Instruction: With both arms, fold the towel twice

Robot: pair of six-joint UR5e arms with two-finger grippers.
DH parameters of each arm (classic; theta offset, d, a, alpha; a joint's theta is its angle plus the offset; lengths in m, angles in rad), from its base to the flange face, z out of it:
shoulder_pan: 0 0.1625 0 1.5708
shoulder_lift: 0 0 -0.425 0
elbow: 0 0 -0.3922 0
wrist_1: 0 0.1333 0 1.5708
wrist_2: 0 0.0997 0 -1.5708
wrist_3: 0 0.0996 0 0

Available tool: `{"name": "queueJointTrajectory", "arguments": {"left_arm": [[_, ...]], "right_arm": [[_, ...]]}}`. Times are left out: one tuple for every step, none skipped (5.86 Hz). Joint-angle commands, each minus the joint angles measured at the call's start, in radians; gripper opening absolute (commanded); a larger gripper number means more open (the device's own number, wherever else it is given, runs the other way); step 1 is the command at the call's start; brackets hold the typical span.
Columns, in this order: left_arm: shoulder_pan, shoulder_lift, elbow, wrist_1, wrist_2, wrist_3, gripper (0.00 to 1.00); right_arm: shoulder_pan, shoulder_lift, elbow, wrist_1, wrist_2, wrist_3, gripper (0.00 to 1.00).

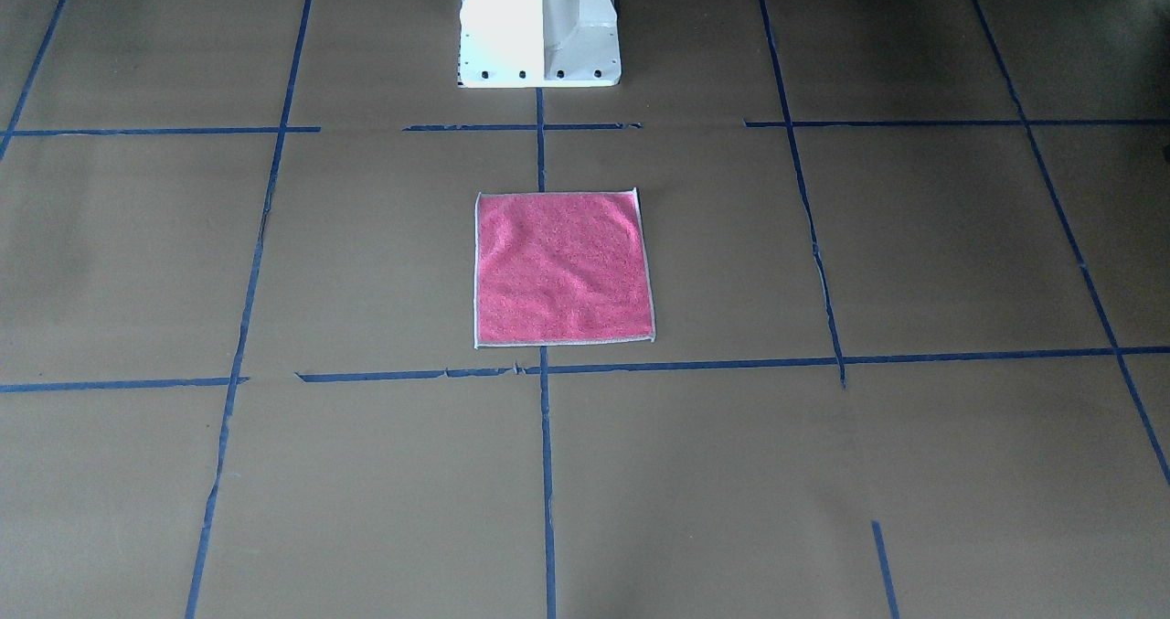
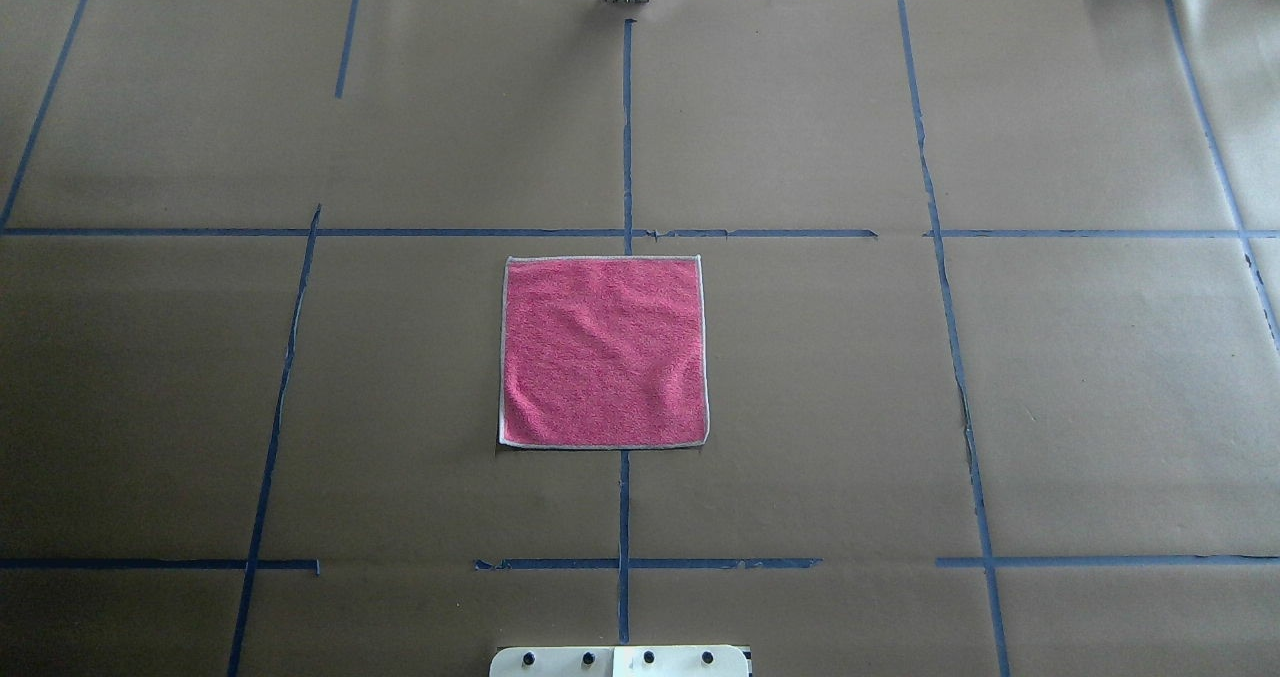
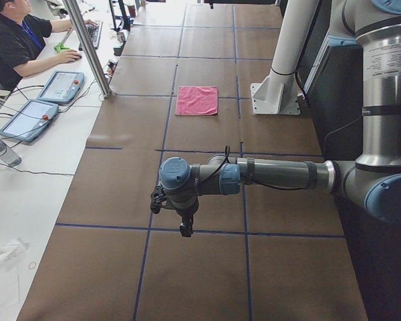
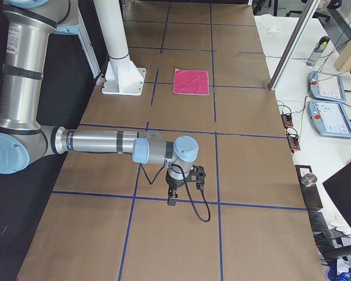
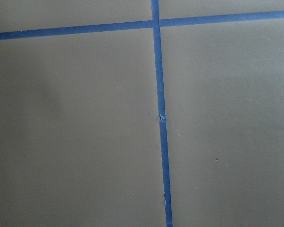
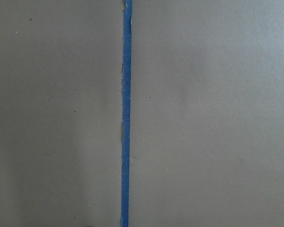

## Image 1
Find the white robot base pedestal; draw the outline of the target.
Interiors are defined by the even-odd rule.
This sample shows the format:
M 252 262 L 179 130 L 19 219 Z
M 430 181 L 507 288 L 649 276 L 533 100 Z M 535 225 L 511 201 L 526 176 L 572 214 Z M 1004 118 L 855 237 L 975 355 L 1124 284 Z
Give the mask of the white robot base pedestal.
M 611 87 L 622 77 L 617 0 L 461 0 L 464 89 Z

